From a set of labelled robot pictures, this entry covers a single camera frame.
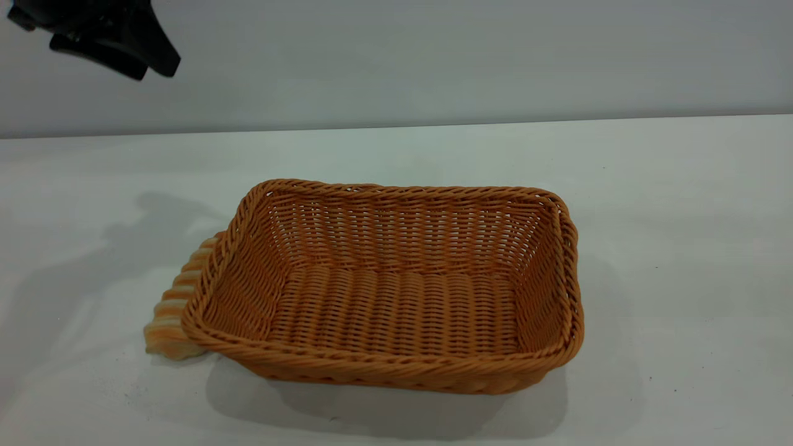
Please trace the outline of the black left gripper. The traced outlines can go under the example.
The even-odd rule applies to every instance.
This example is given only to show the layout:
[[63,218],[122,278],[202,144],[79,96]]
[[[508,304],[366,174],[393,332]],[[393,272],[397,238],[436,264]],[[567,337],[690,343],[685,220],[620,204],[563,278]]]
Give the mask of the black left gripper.
[[133,80],[148,69],[172,78],[181,57],[151,1],[12,1],[7,14],[26,31],[54,34],[49,48]]

